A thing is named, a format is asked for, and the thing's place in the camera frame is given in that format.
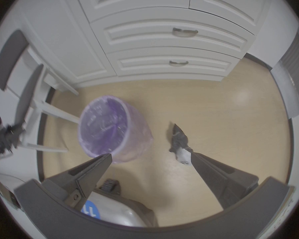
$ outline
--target metal handle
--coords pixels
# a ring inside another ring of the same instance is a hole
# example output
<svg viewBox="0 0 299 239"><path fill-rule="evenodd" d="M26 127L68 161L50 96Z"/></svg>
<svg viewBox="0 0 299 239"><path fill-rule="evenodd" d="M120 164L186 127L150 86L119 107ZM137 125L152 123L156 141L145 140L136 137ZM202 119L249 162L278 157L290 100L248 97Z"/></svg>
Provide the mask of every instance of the metal handle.
<svg viewBox="0 0 299 239"><path fill-rule="evenodd" d="M177 62L173 62L173 61L170 60L170 65L171 66L185 66L187 64L188 64L188 61L182 62L182 63L177 63Z"/></svg>
<svg viewBox="0 0 299 239"><path fill-rule="evenodd" d="M192 37L198 34L198 30L182 30L174 27L173 34L180 37Z"/></svg>

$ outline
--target purple trash bag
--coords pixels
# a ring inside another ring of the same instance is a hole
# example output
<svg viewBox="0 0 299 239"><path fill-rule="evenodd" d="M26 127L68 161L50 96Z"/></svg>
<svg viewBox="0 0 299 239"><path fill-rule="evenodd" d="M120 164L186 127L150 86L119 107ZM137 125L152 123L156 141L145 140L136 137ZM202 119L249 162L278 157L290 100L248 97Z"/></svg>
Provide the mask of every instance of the purple trash bag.
<svg viewBox="0 0 299 239"><path fill-rule="evenodd" d="M102 96L89 103L80 117L78 138L88 156L111 153L113 163L137 158L153 141L142 114L114 96Z"/></svg>

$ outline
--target blue sticker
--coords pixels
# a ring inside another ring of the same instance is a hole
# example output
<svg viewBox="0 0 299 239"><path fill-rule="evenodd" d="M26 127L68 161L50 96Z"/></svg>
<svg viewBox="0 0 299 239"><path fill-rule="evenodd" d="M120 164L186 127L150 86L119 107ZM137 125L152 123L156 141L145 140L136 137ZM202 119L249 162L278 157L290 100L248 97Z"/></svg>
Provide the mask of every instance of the blue sticker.
<svg viewBox="0 0 299 239"><path fill-rule="evenodd" d="M84 213L86 215L89 215L93 218L99 219L100 213L99 210L96 208L95 204L93 204L91 201L87 200L85 202L85 205L83 206L81 213Z"/></svg>

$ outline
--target light wood floor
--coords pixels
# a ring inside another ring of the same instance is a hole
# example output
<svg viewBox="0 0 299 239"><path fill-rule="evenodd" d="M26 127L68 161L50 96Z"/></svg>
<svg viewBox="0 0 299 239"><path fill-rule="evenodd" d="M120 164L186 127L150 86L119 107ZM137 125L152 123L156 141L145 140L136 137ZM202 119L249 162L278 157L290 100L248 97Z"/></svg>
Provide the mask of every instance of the light wood floor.
<svg viewBox="0 0 299 239"><path fill-rule="evenodd" d="M135 106L152 130L154 142L142 157L112 164L106 178L118 179L123 197L153 209L160 226L196 221L222 211L192 166L176 161L170 148L176 123L195 151L255 174L261 183L273 176L285 182L290 134L279 90L270 72L243 59L222 82L145 80L79 89L79 96L56 92L52 104L80 116L89 102L117 96ZM68 153L44 153L45 177L90 158L77 140L77 125L49 116L44 145L67 146Z"/></svg>

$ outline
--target white chair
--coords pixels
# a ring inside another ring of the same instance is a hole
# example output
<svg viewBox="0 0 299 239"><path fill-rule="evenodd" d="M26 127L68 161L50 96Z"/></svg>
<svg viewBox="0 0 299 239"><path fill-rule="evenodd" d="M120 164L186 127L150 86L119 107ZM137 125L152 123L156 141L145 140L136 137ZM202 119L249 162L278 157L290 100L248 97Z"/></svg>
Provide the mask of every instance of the white chair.
<svg viewBox="0 0 299 239"><path fill-rule="evenodd" d="M8 87L8 80L16 63L25 53L30 54L31 57L39 64L39 66L36 67L28 82L26 83L22 94L19 96L15 93L15 91ZM41 84L47 74L51 75L66 89L78 95L78 92L75 89L73 89L63 79L61 79L51 68L42 63L42 59L29 45L23 33L20 30L16 30L9 37L0 52L0 89L2 91L8 91L12 95L19 98L18 106L16 109L15 124L23 124L25 122L29 107L33 108L33 111L25 126L25 133L23 134L23 138L18 146L41 151L67 152L68 149L65 148L47 147L27 142L27 136L32 133L33 126L41 116L41 113L60 117L74 123L79 123L78 117L64 112L50 104L47 104L45 101L40 99L39 91L41 88Z"/></svg>

